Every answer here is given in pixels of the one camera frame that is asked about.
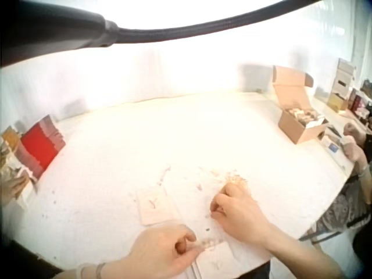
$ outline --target small box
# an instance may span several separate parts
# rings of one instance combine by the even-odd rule
[[[317,138],[327,127],[328,121],[324,119],[320,125],[306,128],[286,111],[293,108],[313,109],[305,90],[305,86],[312,87],[313,84],[313,78],[306,73],[274,66],[273,86],[283,109],[278,126],[295,144]]]
[[[349,87],[352,83],[352,80],[352,74],[346,73],[342,70],[337,70],[332,86],[332,92],[338,93],[340,96],[346,99],[349,96]]]
[[[338,65],[337,68],[344,71],[345,73],[353,75],[354,72],[354,66],[351,64],[351,62],[348,62],[346,60],[343,60],[342,58],[338,59]]]
[[[344,111],[348,108],[348,100],[343,99],[338,93],[331,93],[328,99],[327,106],[329,106],[335,112]]]

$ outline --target right hand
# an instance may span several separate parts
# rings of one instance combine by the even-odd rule
[[[273,225],[243,186],[227,183],[210,204],[212,218],[237,240],[262,246]]]
[[[355,139],[356,144],[358,144],[359,146],[363,146],[366,142],[366,133],[359,131],[357,127],[352,123],[348,123],[345,125],[344,135],[351,135]]]

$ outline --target box lid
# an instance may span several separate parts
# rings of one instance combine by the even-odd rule
[[[310,109],[305,86],[312,87],[313,78],[304,72],[281,66],[274,66],[273,85],[280,106],[283,109]]]

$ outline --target open cardboard box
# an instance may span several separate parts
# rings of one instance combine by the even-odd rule
[[[317,138],[327,127],[328,121],[324,119],[321,125],[305,128],[286,111],[293,108],[313,109],[305,90],[305,86],[312,87],[313,85],[313,78],[306,73],[291,68],[274,66],[273,87],[279,105],[283,109],[278,126],[295,144]]]

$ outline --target forearm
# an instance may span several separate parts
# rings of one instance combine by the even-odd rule
[[[343,278],[339,265],[321,251],[305,246],[273,226],[263,244],[296,278]]]
[[[128,268],[126,272],[126,274],[128,275],[130,273],[129,266],[126,266],[126,264],[124,263],[124,260],[121,260],[121,262],[119,261],[110,262],[103,266],[101,270],[101,278],[102,279],[121,279],[123,278],[124,269],[126,268]],[[82,273],[81,273],[81,279],[97,279],[96,270],[97,270],[96,265],[87,266],[83,268]],[[54,276],[53,279],[77,279],[76,270],[64,271]]]
[[[364,194],[364,200],[368,205],[372,201],[372,175],[370,171],[366,171],[361,177],[359,177],[360,186]]]

